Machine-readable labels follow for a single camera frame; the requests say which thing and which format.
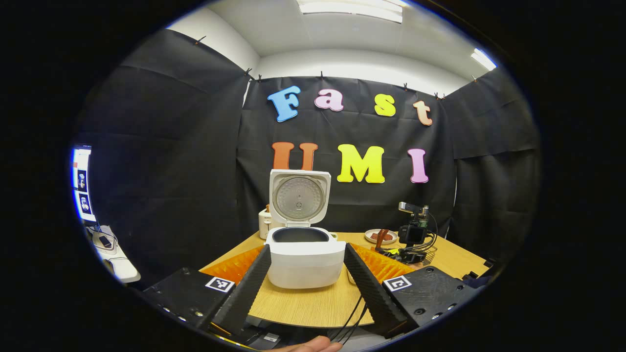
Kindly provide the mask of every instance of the foam letter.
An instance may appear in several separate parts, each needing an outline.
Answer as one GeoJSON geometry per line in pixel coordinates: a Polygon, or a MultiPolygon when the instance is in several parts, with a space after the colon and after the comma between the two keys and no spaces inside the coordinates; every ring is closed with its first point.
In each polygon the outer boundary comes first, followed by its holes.
{"type": "Polygon", "coordinates": [[[411,182],[414,184],[425,184],[428,182],[428,176],[424,171],[424,154],[426,152],[423,149],[409,149],[409,155],[413,161],[413,176],[411,176],[411,182]]]}
{"type": "Polygon", "coordinates": [[[274,94],[270,94],[267,97],[268,100],[271,100],[272,103],[274,103],[274,107],[276,107],[276,111],[278,112],[276,121],[283,122],[298,115],[298,111],[291,109],[291,106],[289,105],[297,107],[300,104],[298,98],[295,96],[300,92],[301,91],[298,86],[291,86],[281,91],[277,91],[274,94]]]}
{"type": "MultiPolygon", "coordinates": [[[[272,144],[272,149],[274,149],[274,165],[272,168],[289,170],[289,154],[293,148],[293,143],[289,142],[272,144]]],[[[302,170],[313,170],[313,152],[317,150],[317,144],[301,143],[300,149],[302,149],[302,170]]]]}
{"type": "Polygon", "coordinates": [[[424,105],[423,101],[420,100],[417,103],[414,103],[413,107],[415,109],[418,109],[418,119],[421,123],[423,123],[426,126],[430,126],[433,124],[433,121],[429,119],[428,115],[426,114],[427,111],[430,111],[430,108],[424,105]]]}
{"type": "Polygon", "coordinates": [[[381,116],[393,116],[396,114],[396,107],[393,106],[393,103],[396,101],[393,99],[393,96],[387,94],[378,94],[374,97],[374,102],[376,106],[374,106],[374,110],[376,113],[381,116]]]}
{"type": "Polygon", "coordinates": [[[341,173],[337,176],[339,182],[352,182],[354,177],[350,174],[350,168],[354,171],[357,181],[361,182],[365,171],[369,169],[365,181],[369,184],[381,184],[385,182],[382,176],[382,154],[385,149],[381,147],[369,147],[365,157],[361,158],[356,147],[352,144],[342,144],[337,147],[341,152],[341,173]]]}
{"type": "Polygon", "coordinates": [[[318,94],[320,94],[320,96],[315,99],[315,106],[318,108],[330,108],[332,111],[341,111],[344,109],[344,106],[341,104],[344,96],[339,91],[334,89],[322,89],[318,94]]]}

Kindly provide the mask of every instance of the ceiling light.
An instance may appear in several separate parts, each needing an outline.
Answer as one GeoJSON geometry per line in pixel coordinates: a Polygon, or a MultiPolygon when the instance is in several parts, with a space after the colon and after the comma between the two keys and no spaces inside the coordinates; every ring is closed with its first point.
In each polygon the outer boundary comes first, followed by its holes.
{"type": "Polygon", "coordinates": [[[347,13],[402,23],[402,7],[386,0],[298,0],[302,14],[347,13]]]}
{"type": "Polygon", "coordinates": [[[470,55],[474,60],[478,61],[481,65],[483,65],[487,70],[493,70],[494,68],[496,68],[496,64],[493,63],[492,60],[490,60],[487,55],[485,55],[484,52],[478,50],[478,49],[474,49],[474,52],[472,53],[472,55],[470,55]]]}

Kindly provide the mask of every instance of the white wall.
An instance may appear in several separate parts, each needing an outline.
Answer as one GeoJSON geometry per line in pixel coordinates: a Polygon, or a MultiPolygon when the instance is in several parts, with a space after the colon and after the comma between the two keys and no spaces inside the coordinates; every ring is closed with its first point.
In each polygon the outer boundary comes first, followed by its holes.
{"type": "Polygon", "coordinates": [[[250,43],[220,16],[206,7],[179,19],[168,29],[195,39],[207,36],[202,39],[201,43],[226,56],[243,70],[254,69],[259,64],[259,54],[250,43]]]}
{"type": "Polygon", "coordinates": [[[285,76],[324,76],[360,78],[390,83],[439,96],[469,83],[441,68],[402,56],[364,50],[317,49],[290,51],[261,58],[254,70],[263,78],[285,76]]]}

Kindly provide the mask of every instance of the white rice cooker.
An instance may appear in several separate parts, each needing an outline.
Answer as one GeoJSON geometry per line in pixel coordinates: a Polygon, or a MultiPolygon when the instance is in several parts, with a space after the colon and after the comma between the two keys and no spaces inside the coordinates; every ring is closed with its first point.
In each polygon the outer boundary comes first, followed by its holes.
{"type": "Polygon", "coordinates": [[[311,227],[326,215],[331,191],[328,172],[272,170],[270,212],[284,227],[269,230],[270,282],[286,289],[307,289],[334,284],[344,263],[345,241],[325,229],[311,227]]]}

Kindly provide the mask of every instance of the blue letter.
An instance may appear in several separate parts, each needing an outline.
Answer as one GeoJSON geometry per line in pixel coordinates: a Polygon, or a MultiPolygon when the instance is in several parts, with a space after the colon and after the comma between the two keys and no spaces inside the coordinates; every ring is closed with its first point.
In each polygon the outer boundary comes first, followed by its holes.
{"type": "Polygon", "coordinates": [[[298,98],[294,95],[294,93],[298,94],[300,92],[301,91],[298,86],[291,86],[281,91],[277,91],[274,94],[270,94],[270,96],[267,97],[268,100],[271,100],[272,103],[274,103],[274,107],[276,107],[276,111],[278,111],[276,121],[283,122],[298,115],[298,111],[291,109],[289,105],[293,105],[294,107],[299,105],[298,98]]]}

